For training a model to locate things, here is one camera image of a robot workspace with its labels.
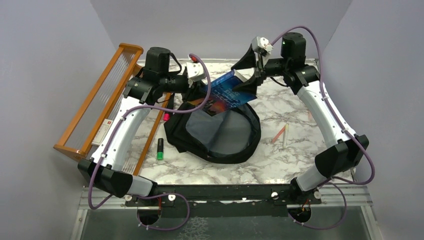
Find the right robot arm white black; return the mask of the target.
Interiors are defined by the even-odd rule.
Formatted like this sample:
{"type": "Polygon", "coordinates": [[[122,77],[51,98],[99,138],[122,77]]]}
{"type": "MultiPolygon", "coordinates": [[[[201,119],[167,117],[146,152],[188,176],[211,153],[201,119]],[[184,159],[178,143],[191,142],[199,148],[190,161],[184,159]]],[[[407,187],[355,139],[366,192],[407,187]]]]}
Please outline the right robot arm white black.
{"type": "Polygon", "coordinates": [[[273,44],[255,37],[233,70],[253,69],[253,75],[236,85],[235,92],[255,94],[268,77],[282,77],[285,84],[305,104],[323,135],[326,150],[314,158],[314,165],[293,178],[288,198],[300,204],[319,185],[340,172],[356,167],[369,146],[366,135],[358,135],[346,123],[328,95],[316,67],[306,64],[306,39],[298,32],[287,32],[282,39],[280,58],[271,58],[273,44]]]}

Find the black student backpack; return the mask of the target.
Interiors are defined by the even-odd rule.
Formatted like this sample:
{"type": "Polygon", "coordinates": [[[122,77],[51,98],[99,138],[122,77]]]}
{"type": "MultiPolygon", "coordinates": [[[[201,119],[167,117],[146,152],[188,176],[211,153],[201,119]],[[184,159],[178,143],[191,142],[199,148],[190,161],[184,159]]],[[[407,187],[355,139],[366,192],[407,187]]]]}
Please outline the black student backpack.
{"type": "Polygon", "coordinates": [[[261,140],[260,118],[249,104],[210,116],[202,110],[175,113],[164,123],[168,143],[215,164],[241,164],[261,140]]]}

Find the blue Jane Eyre book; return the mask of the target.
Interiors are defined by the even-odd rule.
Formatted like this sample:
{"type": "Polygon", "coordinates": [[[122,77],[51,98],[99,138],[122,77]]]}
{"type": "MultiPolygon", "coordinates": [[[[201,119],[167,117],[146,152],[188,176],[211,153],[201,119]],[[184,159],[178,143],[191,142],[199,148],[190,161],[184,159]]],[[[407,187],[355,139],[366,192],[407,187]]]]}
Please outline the blue Jane Eyre book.
{"type": "Polygon", "coordinates": [[[202,110],[214,116],[255,100],[257,97],[254,93],[233,90],[246,81],[237,70],[231,70],[218,77],[211,82],[210,96],[202,110]]]}

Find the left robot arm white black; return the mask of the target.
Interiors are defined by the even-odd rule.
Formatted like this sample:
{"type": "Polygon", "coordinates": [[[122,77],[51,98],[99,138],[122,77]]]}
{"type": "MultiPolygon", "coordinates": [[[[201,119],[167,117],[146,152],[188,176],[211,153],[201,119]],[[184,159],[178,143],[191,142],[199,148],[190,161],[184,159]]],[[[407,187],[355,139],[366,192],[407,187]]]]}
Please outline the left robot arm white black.
{"type": "Polygon", "coordinates": [[[145,65],[126,83],[115,119],[97,150],[88,159],[79,161],[77,168],[88,181],[90,189],[98,188],[115,197],[138,195],[144,205],[157,200],[156,183],[141,176],[122,171],[125,155],[137,129],[164,93],[185,93],[194,82],[210,79],[203,61],[189,54],[191,62],[170,71],[170,59],[175,55],[163,47],[151,47],[145,65]]]}

